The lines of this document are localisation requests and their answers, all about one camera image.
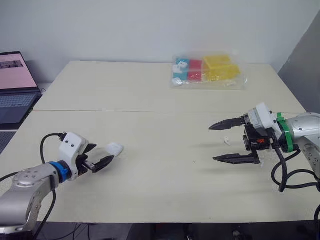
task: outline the gray panel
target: gray panel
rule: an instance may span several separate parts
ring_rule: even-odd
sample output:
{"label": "gray panel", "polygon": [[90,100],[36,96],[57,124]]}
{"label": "gray panel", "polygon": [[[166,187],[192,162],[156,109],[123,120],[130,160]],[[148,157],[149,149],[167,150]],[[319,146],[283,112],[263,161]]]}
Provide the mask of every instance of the gray panel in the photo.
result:
{"label": "gray panel", "polygon": [[308,112],[320,113],[320,12],[279,76]]}

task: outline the laptop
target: laptop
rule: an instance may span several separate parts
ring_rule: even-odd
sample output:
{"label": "laptop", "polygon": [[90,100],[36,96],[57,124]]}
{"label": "laptop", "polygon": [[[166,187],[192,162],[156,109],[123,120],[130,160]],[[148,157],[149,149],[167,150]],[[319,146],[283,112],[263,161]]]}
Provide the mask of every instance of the laptop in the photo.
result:
{"label": "laptop", "polygon": [[22,123],[40,97],[21,52],[0,53],[0,128]]}

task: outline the laptop screen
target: laptop screen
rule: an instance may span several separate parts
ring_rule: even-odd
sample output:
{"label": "laptop screen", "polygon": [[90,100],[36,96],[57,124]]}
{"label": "laptop screen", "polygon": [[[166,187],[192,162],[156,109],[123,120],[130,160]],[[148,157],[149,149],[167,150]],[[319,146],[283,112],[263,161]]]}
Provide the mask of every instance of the laptop screen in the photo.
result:
{"label": "laptop screen", "polygon": [[37,87],[18,52],[0,54],[0,90]]}

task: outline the white table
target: white table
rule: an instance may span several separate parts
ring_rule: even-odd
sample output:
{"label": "white table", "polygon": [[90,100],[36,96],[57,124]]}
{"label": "white table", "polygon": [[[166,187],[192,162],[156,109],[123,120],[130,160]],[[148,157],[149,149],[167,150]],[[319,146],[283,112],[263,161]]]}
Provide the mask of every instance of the white table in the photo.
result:
{"label": "white table", "polygon": [[[71,62],[0,156],[4,166],[0,176],[39,165],[39,146],[46,134],[76,132],[100,147],[118,142],[125,150],[101,172],[59,186],[49,221],[311,220],[319,204],[318,191],[311,187],[279,193],[271,180],[278,162],[274,153],[260,153],[262,168],[212,159],[248,152],[243,127],[209,131],[210,125],[239,117],[263,101],[274,112],[287,112],[287,118],[304,111],[269,65],[252,65],[249,75],[246,91],[176,90],[169,88],[169,64]],[[268,93],[272,89],[275,98]],[[57,160],[59,144],[48,139],[47,161]],[[310,169],[302,154],[288,164],[289,171],[301,168]],[[313,181],[301,174],[290,184]],[[9,183],[0,186],[1,192]],[[50,197],[43,202],[40,219],[50,203]]]}
{"label": "white table", "polygon": [[[233,223],[312,219],[319,204],[318,191],[311,187],[279,193],[270,177],[278,162],[274,154],[261,153],[263,168],[212,159],[247,153],[243,127],[208,130],[212,123],[233,116],[34,111],[1,155],[5,167],[0,169],[0,176],[40,164],[39,145],[44,135],[74,131],[100,147],[118,142],[125,150],[105,170],[61,184],[50,221]],[[223,142],[224,137],[230,139],[231,147]],[[44,149],[47,161],[57,160],[59,144],[55,138],[48,139]],[[310,167],[300,155],[288,168]],[[297,184],[313,179],[301,174],[290,181]],[[50,202],[48,197],[45,209]]]}
{"label": "white table", "polygon": [[71,61],[35,110],[241,113],[265,102],[274,112],[303,107],[270,65],[249,65],[246,90],[170,88],[168,63]]}

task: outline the plastic packaging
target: plastic packaging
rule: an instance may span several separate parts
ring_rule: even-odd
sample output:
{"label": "plastic packaging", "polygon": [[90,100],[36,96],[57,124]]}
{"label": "plastic packaging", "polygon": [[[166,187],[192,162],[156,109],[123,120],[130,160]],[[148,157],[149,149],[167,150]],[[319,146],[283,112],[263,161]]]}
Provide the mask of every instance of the plastic packaging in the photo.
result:
{"label": "plastic packaging", "polygon": [[173,58],[171,86],[179,89],[242,90],[247,65],[224,52],[188,53]]}

